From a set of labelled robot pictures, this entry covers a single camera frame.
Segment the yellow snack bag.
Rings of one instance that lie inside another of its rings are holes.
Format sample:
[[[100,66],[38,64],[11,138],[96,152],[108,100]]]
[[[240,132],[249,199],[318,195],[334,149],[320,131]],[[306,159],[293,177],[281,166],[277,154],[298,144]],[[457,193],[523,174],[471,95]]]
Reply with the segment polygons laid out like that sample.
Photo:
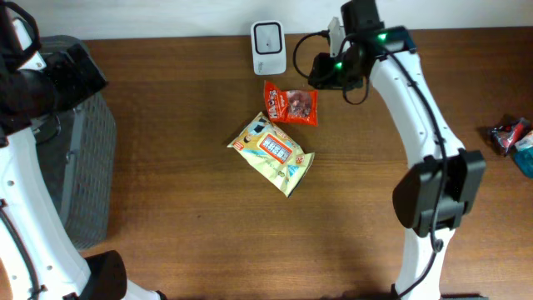
[[[259,112],[228,145],[289,198],[311,167],[315,153],[305,153]]]

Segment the red snack packet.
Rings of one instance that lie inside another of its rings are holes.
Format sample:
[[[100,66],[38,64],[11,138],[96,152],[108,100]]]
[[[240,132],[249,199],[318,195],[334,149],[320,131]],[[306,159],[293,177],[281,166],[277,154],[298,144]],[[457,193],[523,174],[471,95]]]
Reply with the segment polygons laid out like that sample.
[[[274,83],[265,81],[263,95],[271,121],[318,126],[317,90],[282,91]]]

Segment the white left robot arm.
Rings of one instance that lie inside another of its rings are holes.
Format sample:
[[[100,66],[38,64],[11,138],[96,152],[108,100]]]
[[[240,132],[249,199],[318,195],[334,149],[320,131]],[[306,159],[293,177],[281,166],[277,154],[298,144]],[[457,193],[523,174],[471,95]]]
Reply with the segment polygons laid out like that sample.
[[[163,299],[129,280],[114,250],[88,258],[60,221],[38,163],[35,119],[107,86],[80,44],[41,57],[35,19],[1,3],[1,262],[15,299]]]

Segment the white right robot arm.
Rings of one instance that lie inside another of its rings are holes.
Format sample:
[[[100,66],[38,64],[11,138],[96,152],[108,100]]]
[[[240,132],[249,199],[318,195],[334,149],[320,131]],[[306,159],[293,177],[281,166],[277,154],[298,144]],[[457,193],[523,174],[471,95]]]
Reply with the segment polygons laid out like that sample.
[[[446,249],[471,212],[486,161],[451,131],[428,88],[408,30],[386,27],[374,0],[349,1],[322,32],[329,53],[315,57],[309,85],[348,93],[374,88],[406,152],[408,171],[392,193],[404,231],[400,273],[381,299],[441,299]]]

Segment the grey plastic lattice basket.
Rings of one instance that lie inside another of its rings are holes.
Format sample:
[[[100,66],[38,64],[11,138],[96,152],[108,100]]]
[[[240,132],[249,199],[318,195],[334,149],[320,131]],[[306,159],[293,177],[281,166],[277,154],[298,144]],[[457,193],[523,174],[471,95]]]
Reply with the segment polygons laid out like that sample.
[[[97,92],[76,107],[32,121],[42,176],[78,251],[105,240],[117,126]]]

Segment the black snack packet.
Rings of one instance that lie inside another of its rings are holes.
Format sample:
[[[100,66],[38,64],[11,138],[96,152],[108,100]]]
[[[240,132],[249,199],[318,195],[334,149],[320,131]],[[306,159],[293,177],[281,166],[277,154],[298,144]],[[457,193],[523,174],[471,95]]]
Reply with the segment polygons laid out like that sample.
[[[524,118],[507,118],[489,130],[489,139],[493,148],[502,156],[511,152],[511,148],[531,130],[531,121]]]

